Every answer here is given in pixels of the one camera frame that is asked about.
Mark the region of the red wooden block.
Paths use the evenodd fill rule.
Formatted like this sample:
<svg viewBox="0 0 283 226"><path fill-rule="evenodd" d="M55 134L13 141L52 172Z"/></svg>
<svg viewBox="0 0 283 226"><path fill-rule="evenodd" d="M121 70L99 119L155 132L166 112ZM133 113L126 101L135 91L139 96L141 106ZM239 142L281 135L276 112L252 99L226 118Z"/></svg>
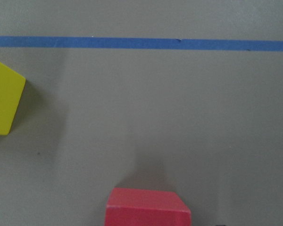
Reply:
<svg viewBox="0 0 283 226"><path fill-rule="evenodd" d="M190 226L191 211L175 192L115 187L104 225Z"/></svg>

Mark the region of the yellow wooden block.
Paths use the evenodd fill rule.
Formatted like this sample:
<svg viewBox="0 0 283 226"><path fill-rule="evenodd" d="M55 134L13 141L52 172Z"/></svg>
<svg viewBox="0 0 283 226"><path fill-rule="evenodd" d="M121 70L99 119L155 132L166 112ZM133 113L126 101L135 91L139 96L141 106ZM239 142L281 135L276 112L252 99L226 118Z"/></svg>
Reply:
<svg viewBox="0 0 283 226"><path fill-rule="evenodd" d="M26 79L0 62L0 135L10 132Z"/></svg>

